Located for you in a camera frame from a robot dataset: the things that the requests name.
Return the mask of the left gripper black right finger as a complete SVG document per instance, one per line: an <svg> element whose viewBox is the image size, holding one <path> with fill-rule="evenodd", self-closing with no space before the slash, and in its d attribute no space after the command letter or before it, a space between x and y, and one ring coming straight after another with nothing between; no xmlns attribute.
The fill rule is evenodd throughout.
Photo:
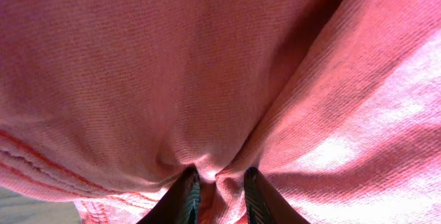
<svg viewBox="0 0 441 224"><path fill-rule="evenodd" d="M244 190L249 224L309 224L256 167L245 172Z"/></svg>

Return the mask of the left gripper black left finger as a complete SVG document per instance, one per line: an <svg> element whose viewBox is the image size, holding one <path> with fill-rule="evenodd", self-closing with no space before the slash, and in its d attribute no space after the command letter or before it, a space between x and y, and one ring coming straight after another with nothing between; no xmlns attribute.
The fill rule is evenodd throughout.
<svg viewBox="0 0 441 224"><path fill-rule="evenodd" d="M195 167L188 167L137 224L197 224L200 204L200 177Z"/></svg>

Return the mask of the red soccer t-shirt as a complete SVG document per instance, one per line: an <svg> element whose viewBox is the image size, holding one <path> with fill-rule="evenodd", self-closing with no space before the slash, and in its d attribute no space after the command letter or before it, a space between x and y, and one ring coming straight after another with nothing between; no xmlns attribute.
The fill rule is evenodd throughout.
<svg viewBox="0 0 441 224"><path fill-rule="evenodd" d="M440 222L440 0L1 0L1 185L135 223L256 166L312 223Z"/></svg>

